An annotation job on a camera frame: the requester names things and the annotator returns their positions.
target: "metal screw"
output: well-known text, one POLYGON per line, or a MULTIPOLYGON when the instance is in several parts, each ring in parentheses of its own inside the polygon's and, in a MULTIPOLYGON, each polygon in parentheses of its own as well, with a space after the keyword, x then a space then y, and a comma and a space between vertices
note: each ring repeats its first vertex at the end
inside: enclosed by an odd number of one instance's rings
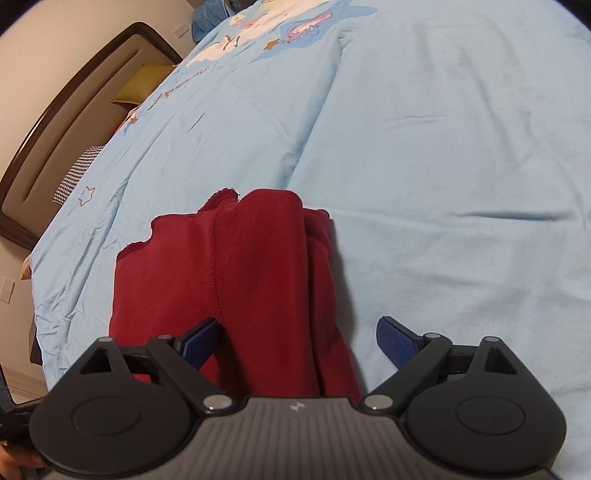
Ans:
POLYGON ((209 410, 223 410, 232 406, 232 399, 227 395, 209 395, 203 399, 203 405, 209 410))
POLYGON ((385 410, 394 405, 394 401, 387 395, 375 394, 365 397, 363 401, 367 408, 372 410, 385 410))

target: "cartoon print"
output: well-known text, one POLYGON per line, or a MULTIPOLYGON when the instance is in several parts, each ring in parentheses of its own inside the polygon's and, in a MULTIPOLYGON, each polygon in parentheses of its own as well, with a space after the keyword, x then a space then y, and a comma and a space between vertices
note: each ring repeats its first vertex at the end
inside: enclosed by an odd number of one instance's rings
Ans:
POLYGON ((307 22, 304 22, 301 25, 298 25, 289 30, 289 32, 287 32, 285 40, 287 42, 294 41, 296 38, 300 38, 302 35, 305 35, 306 32, 309 32, 314 27, 320 25, 323 21, 328 20, 331 17, 332 12, 320 14, 318 15, 318 17, 313 18, 312 20, 308 20, 307 22))
POLYGON ((148 107, 148 110, 151 110, 151 109, 152 109, 152 107, 153 107, 154 105, 156 105, 156 103, 158 103, 158 101, 159 101, 161 98, 168 98, 168 96, 169 96, 171 93, 173 93, 175 90, 178 90, 179 88, 181 88, 181 87, 182 87, 182 86, 183 86, 185 83, 187 83, 189 80, 193 80, 193 79, 194 79, 196 76, 198 76, 198 75, 201 75, 202 73, 204 73, 204 72, 207 70, 207 68, 209 68, 209 67, 206 67, 206 68, 204 68, 203 70, 199 70, 197 73, 195 73, 195 74, 191 75, 191 76, 190 76, 188 79, 184 79, 182 82, 180 82, 180 83, 176 84, 176 85, 175 85, 174 87, 172 87, 170 90, 167 90, 166 92, 160 93, 160 95, 158 95, 158 96, 156 97, 156 100, 154 100, 154 102, 152 103, 152 105, 150 105, 150 106, 148 107))
POLYGON ((236 14, 233 17, 230 17, 230 20, 228 20, 228 25, 230 25, 231 27, 235 27, 242 20, 244 20, 246 17, 248 17, 248 15, 245 15, 245 14, 236 14))
POLYGON ((84 205, 86 205, 89 201, 92 200, 92 195, 94 194, 96 190, 96 187, 88 187, 86 186, 84 188, 84 190, 82 190, 82 194, 80 195, 80 197, 78 198, 78 201, 80 202, 80 206, 83 207, 84 205))
POLYGON ((351 6, 351 0, 339 0, 326 12, 298 23, 288 23, 280 27, 280 38, 267 42, 263 52, 256 59, 274 56, 286 48, 303 48, 322 38, 330 27, 340 20, 352 17, 367 17, 377 12, 373 7, 351 6))
MULTIPOLYGON (((246 42, 254 40, 255 38, 271 31, 273 28, 281 25, 284 21, 290 18, 297 17, 308 10, 319 7, 329 0, 273 0, 268 1, 259 6, 259 12, 267 11, 256 20, 249 21, 245 24, 240 25, 241 29, 236 34, 236 37, 240 36, 241 45, 246 42)), ((210 60, 214 61, 228 52, 238 47, 238 42, 230 43, 227 39, 219 42, 212 43, 205 47, 202 51, 197 53, 188 63, 187 66, 191 65, 196 61, 210 60)))

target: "yellow pillow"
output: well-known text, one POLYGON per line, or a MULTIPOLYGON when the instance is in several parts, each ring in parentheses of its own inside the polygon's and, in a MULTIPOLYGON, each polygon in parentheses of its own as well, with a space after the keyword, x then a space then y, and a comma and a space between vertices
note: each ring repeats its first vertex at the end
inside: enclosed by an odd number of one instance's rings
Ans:
POLYGON ((117 92, 111 102, 141 105, 174 68, 174 65, 144 65, 140 67, 117 92))

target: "stitched seam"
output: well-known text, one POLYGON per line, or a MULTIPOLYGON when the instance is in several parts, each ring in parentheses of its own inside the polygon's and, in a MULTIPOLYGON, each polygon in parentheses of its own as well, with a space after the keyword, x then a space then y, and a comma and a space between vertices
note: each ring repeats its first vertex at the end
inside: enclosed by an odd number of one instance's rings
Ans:
POLYGON ((213 299, 216 303, 216 306, 222 316, 221 319, 218 321, 223 324, 222 320, 226 320, 226 312, 223 306, 222 298, 219 293, 218 285, 217 285, 217 257, 218 257, 218 248, 217 248, 217 220, 222 213, 222 209, 219 209, 212 221, 212 287, 213 287, 213 299))

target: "checkered pillow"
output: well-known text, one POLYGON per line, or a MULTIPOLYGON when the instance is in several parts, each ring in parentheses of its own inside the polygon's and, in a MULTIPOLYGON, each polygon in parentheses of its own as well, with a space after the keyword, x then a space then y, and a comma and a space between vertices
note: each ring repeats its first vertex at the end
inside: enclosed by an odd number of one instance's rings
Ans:
POLYGON ((58 205, 63 205, 65 203, 65 201, 70 196, 70 193, 72 193, 72 190, 74 190, 76 185, 78 185, 82 175, 84 175, 86 170, 88 170, 90 164, 99 155, 104 147, 104 145, 90 147, 82 155, 80 155, 80 157, 78 157, 78 160, 76 160, 76 163, 72 165, 54 194, 53 201, 55 203, 58 205))

